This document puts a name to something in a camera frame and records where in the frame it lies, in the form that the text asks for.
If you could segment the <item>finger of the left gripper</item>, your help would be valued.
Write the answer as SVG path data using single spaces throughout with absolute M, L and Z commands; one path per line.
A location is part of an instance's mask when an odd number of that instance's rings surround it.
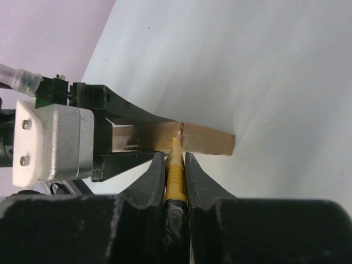
M 104 182 L 148 161 L 152 161 L 155 154 L 165 157 L 164 152 L 156 151 L 116 152 L 94 155 L 92 182 Z
M 117 95 L 105 85 L 90 86 L 90 109 L 95 116 L 107 118 L 113 124 L 155 124 L 174 122 L 154 115 Z

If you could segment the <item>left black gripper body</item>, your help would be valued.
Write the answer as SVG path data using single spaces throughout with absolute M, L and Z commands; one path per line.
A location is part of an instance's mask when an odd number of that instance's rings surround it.
M 36 108 L 59 104 L 91 110 L 90 85 L 81 82 L 69 85 L 60 77 L 44 78 L 35 96 Z M 112 153 L 112 124 L 107 118 L 99 118 L 95 115 L 94 118 L 93 162 L 94 155 Z

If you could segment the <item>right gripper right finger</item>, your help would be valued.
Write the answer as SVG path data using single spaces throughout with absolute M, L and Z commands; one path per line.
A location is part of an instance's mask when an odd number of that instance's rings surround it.
M 190 152 L 185 154 L 185 177 L 188 200 L 193 210 L 209 210 L 217 200 L 237 199 L 211 178 Z

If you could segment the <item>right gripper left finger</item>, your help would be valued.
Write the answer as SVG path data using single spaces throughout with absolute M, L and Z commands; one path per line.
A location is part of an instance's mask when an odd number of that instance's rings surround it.
M 165 180 L 165 157 L 156 153 L 146 172 L 120 194 L 137 209 L 162 208 Z

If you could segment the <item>brown cardboard express box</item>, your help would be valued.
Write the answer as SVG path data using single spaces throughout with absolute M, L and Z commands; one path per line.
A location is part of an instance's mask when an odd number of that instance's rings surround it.
M 184 152 L 231 156 L 235 135 L 207 126 L 184 122 L 163 122 L 117 126 L 112 130 L 112 151 L 158 151 L 169 153 L 173 138 Z

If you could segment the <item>yellow utility knife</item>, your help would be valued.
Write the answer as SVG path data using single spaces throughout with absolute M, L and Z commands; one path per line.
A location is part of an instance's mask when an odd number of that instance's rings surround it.
M 188 203 L 184 179 L 184 158 L 179 136 L 172 138 L 166 159 L 164 196 L 164 245 L 181 247 L 189 241 Z

